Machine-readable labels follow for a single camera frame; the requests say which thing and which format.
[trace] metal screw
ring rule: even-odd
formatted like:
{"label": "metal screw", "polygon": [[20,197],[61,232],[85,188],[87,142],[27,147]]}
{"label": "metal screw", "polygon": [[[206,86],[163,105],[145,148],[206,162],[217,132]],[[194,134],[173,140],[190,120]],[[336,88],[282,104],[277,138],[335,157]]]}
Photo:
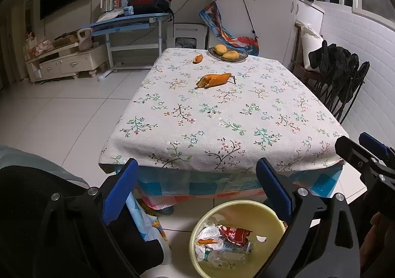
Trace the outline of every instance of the metal screw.
{"label": "metal screw", "polygon": [[343,200],[344,200],[344,195],[342,195],[341,193],[335,194],[335,197],[336,197],[336,199],[339,200],[339,201],[343,201]]}
{"label": "metal screw", "polygon": [[307,196],[307,195],[309,194],[309,192],[308,192],[307,189],[305,189],[305,188],[299,188],[299,189],[297,190],[297,192],[298,192],[299,195],[301,195],[302,197],[305,197],[305,196]]}
{"label": "metal screw", "polygon": [[51,196],[51,200],[53,200],[53,201],[56,201],[56,200],[58,200],[60,198],[60,194],[58,194],[58,193],[54,193],[52,196]]}
{"label": "metal screw", "polygon": [[88,189],[88,195],[96,195],[99,192],[99,189],[97,187],[90,187]]}

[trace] fruit plate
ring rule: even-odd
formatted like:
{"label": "fruit plate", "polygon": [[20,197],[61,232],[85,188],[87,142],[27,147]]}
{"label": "fruit plate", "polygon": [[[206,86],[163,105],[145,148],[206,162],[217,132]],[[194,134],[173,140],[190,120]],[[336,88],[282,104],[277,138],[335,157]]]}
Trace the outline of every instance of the fruit plate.
{"label": "fruit plate", "polygon": [[225,61],[225,62],[233,62],[233,63],[242,62],[242,61],[244,61],[244,60],[248,57],[248,54],[247,54],[247,53],[244,53],[244,52],[239,51],[239,50],[229,49],[229,48],[228,48],[228,51],[236,51],[236,52],[238,52],[238,59],[224,59],[224,58],[222,57],[222,55],[219,55],[219,54],[217,54],[217,52],[214,51],[214,48],[213,48],[213,47],[210,47],[210,48],[209,48],[209,52],[210,52],[210,54],[211,54],[212,56],[216,57],[217,59],[219,59],[219,60],[221,60],[221,61]]}

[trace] red wrapper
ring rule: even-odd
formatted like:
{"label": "red wrapper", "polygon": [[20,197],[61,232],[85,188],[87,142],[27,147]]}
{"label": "red wrapper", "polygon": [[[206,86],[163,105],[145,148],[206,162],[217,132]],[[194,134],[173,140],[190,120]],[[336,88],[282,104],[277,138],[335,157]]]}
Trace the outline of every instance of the red wrapper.
{"label": "red wrapper", "polygon": [[247,229],[225,226],[221,226],[219,229],[228,241],[241,247],[244,247],[246,244],[248,244],[247,237],[252,232]]}

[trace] plastic bottle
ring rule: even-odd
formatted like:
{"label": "plastic bottle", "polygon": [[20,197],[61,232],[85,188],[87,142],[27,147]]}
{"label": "plastic bottle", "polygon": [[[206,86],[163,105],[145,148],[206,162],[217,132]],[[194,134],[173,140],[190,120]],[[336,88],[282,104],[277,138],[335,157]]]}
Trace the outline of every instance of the plastic bottle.
{"label": "plastic bottle", "polygon": [[234,269],[240,265],[244,265],[246,256],[244,254],[228,252],[228,251],[206,251],[203,261],[212,264],[214,267]]}

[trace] desk leg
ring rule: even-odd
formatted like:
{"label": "desk leg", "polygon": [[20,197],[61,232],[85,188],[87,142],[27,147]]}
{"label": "desk leg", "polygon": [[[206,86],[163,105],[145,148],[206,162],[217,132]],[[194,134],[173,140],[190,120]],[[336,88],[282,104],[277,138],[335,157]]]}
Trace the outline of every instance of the desk leg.
{"label": "desk leg", "polygon": [[105,46],[107,47],[107,55],[108,55],[108,65],[110,66],[110,69],[114,67],[114,62],[113,62],[113,55],[111,53],[111,44],[110,44],[110,35],[106,34],[105,35]]}
{"label": "desk leg", "polygon": [[159,36],[158,36],[158,44],[159,44],[159,56],[162,55],[162,21],[158,21],[158,30],[159,30]]}

